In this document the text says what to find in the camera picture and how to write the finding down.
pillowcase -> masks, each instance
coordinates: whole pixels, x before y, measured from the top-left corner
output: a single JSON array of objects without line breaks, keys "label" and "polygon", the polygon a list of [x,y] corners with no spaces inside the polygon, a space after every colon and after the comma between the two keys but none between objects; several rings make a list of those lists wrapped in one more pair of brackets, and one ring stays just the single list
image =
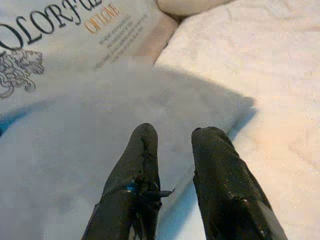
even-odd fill
[{"label": "pillowcase", "polygon": [[157,0],[161,11],[174,16],[190,16],[232,0]]},{"label": "pillowcase", "polygon": [[114,64],[74,76],[0,137],[0,233],[3,239],[81,239],[104,184],[132,131],[158,133],[163,199],[159,220],[190,183],[191,133],[227,132],[252,105],[217,84],[145,65]]},{"label": "pillowcase", "polygon": [[153,63],[177,26],[154,0],[2,0],[0,114],[122,56]]}]

printed pillow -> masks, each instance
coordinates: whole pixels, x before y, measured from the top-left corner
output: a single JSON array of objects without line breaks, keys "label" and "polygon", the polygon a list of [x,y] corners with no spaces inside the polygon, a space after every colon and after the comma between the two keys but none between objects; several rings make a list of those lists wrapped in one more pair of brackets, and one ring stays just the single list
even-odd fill
[{"label": "printed pillow", "polygon": [[153,63],[176,28],[154,0],[2,0],[0,114],[122,56]]}]

cushion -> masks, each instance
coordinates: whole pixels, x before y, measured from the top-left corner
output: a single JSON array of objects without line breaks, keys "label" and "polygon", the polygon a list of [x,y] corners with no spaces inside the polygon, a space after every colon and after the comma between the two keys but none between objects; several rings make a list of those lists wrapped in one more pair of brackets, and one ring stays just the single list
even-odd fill
[{"label": "cushion", "polygon": [[190,16],[231,0],[157,0],[161,11],[174,16]]},{"label": "cushion", "polygon": [[4,0],[0,114],[46,98],[74,73],[123,56],[153,63],[176,28],[154,0]]},{"label": "cushion", "polygon": [[74,76],[77,84],[21,117],[0,137],[3,239],[81,239],[132,131],[158,133],[159,219],[194,174],[191,133],[227,132],[253,101],[192,75],[115,63]]}]

blue fabric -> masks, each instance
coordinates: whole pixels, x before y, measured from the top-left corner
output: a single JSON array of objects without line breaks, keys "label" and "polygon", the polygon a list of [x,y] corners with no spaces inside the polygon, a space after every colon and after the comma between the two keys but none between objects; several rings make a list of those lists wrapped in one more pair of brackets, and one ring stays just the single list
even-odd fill
[{"label": "blue fabric", "polygon": [[28,112],[21,111],[16,114],[9,115],[8,117],[0,120],[0,136],[18,119],[23,118]]}]

bedding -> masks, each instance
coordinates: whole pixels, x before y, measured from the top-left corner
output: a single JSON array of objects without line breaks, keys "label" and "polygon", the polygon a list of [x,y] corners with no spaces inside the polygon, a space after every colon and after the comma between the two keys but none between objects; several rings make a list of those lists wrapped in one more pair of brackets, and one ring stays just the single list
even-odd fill
[{"label": "bedding", "polygon": [[0,116],[54,95],[75,73],[126,56],[153,63],[177,26],[154,0],[2,0]]},{"label": "bedding", "polygon": [[[186,18],[155,63],[255,98],[234,145],[291,240],[320,237],[319,23],[315,0],[237,0]],[[205,239],[196,223],[176,239]]]},{"label": "bedding", "polygon": [[190,16],[232,0],[156,0],[161,11],[173,16]]},{"label": "bedding", "polygon": [[158,133],[159,220],[194,173],[191,133],[227,132],[251,98],[192,75],[132,62],[73,76],[0,137],[0,235],[6,240],[81,239],[111,170],[136,126]]}]

